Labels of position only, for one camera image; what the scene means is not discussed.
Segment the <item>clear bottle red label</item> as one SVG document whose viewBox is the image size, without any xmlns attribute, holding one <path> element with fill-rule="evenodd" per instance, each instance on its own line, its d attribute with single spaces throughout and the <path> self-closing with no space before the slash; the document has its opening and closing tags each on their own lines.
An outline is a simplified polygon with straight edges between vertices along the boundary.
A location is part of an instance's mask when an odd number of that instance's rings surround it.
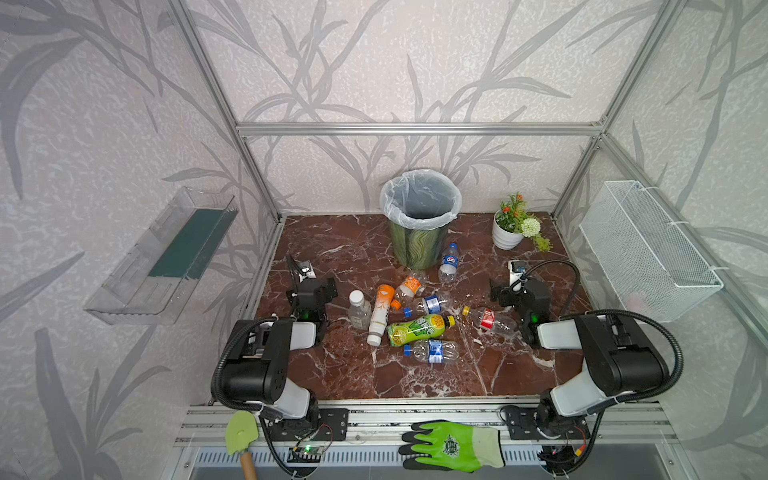
<svg viewBox="0 0 768 480">
<path fill-rule="evenodd" d="M 513 337 L 519 332 L 519 321 L 511 314 L 494 311 L 486 307 L 464 306 L 462 315 L 465 320 L 481 330 L 503 337 Z"/>
</svg>

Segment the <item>clear bottle orange label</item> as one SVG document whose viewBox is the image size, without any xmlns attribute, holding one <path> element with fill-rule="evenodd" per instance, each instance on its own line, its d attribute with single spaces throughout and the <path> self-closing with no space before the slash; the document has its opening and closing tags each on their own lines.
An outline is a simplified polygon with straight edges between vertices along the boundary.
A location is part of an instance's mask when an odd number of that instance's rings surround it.
<svg viewBox="0 0 768 480">
<path fill-rule="evenodd" d="M 423 290 L 426 281 L 427 275 L 424 272 L 416 272 L 407 276 L 395 289 L 390 304 L 391 308 L 395 311 L 401 310 Z"/>
</svg>

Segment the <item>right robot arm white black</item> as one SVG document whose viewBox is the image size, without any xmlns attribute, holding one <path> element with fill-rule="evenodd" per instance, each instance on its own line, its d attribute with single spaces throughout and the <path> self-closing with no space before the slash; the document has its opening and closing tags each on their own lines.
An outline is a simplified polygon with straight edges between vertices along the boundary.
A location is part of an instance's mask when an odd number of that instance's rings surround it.
<svg viewBox="0 0 768 480">
<path fill-rule="evenodd" d="M 512 308 L 511 331 L 533 348 L 579 350 L 582 367 L 543 392 L 535 407 L 507 405 L 500 414 L 510 437 L 560 439 L 586 432 L 587 417 L 670 390 L 684 369 L 682 348 L 668 329 L 640 313 L 604 309 L 549 316 L 548 287 L 523 277 L 490 283 L 490 300 Z"/>
</svg>

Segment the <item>green yellow-cap bottle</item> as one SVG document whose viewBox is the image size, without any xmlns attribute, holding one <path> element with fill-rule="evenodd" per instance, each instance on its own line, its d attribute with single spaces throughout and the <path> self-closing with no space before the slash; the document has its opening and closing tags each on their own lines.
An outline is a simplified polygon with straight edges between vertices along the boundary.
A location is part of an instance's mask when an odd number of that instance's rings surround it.
<svg viewBox="0 0 768 480">
<path fill-rule="evenodd" d="M 390 345 L 399 347 L 418 340 L 437 339 L 455 324 L 456 319 L 452 315 L 428 314 L 416 320 L 388 325 L 386 332 Z"/>
</svg>

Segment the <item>clear bottle white cap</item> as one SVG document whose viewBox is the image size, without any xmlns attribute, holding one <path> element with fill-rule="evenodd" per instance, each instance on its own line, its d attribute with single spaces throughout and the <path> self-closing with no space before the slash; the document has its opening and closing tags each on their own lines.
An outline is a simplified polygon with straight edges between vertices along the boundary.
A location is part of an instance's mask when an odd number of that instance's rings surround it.
<svg viewBox="0 0 768 480">
<path fill-rule="evenodd" d="M 347 311 L 349 323 L 356 329 L 368 330 L 372 315 L 372 306 L 361 290 L 349 294 L 350 306 Z"/>
</svg>

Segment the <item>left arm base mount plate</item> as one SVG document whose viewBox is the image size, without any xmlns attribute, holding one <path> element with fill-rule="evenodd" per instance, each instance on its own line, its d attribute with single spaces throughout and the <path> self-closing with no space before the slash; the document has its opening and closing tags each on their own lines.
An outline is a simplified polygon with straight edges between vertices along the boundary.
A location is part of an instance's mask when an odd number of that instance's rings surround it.
<svg viewBox="0 0 768 480">
<path fill-rule="evenodd" d="M 297 442 L 311 438 L 315 441 L 344 441 L 349 426 L 346 408 L 319 408 L 302 419 L 268 421 L 267 431 L 273 441 Z"/>
</svg>

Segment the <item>clear bottle blue label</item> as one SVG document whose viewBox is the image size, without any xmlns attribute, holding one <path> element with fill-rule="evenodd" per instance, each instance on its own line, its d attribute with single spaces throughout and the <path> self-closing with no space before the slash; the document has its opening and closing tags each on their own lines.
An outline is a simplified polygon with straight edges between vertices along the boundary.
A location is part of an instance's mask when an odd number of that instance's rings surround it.
<svg viewBox="0 0 768 480">
<path fill-rule="evenodd" d="M 433 294 L 409 300 L 403 307 L 405 318 L 420 318 L 440 314 L 452 306 L 453 299 L 447 294 Z"/>
<path fill-rule="evenodd" d="M 404 355 L 422 363 L 445 364 L 459 360 L 459 346 L 453 341 L 438 339 L 417 340 L 403 348 Z"/>
</svg>

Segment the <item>orange white tall bottle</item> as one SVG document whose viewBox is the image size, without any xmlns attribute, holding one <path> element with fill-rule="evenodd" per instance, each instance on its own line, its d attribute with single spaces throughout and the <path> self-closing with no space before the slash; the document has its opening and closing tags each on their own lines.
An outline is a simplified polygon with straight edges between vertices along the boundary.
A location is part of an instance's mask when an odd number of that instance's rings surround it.
<svg viewBox="0 0 768 480">
<path fill-rule="evenodd" d="M 392 286 L 382 284 L 378 287 L 369 324 L 367 343 L 378 347 L 388 324 L 388 311 L 395 295 Z"/>
</svg>

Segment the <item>clear pepsi bottle blue cap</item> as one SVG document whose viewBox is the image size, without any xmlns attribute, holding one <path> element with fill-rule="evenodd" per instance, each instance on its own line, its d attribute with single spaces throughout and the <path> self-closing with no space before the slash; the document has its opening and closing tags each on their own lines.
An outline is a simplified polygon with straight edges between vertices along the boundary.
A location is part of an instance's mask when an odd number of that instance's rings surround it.
<svg viewBox="0 0 768 480">
<path fill-rule="evenodd" d="M 441 283 L 451 283 L 458 275 L 459 248 L 454 242 L 448 244 L 443 252 L 438 277 Z"/>
</svg>

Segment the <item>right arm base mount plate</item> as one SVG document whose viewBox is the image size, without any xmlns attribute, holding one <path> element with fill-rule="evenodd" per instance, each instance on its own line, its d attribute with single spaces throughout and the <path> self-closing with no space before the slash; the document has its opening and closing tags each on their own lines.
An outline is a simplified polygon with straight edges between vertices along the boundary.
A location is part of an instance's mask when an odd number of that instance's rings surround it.
<svg viewBox="0 0 768 480">
<path fill-rule="evenodd" d="M 506 405 L 500 417 L 512 440 L 588 440 L 590 431 L 584 416 L 565 417 L 553 406 Z"/>
</svg>

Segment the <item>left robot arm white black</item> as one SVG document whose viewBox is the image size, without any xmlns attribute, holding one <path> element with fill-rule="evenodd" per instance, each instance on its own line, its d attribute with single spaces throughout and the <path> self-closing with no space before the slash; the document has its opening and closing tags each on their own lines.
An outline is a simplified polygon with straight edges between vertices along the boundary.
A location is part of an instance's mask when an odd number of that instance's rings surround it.
<svg viewBox="0 0 768 480">
<path fill-rule="evenodd" d="M 306 278 L 287 296 L 289 315 L 235 324 L 214 369 L 211 392 L 228 408 L 314 429 L 320 424 L 316 396 L 289 379 L 288 367 L 293 351 L 310 349 L 324 339 L 326 305 L 338 296 L 335 278 Z"/>
</svg>

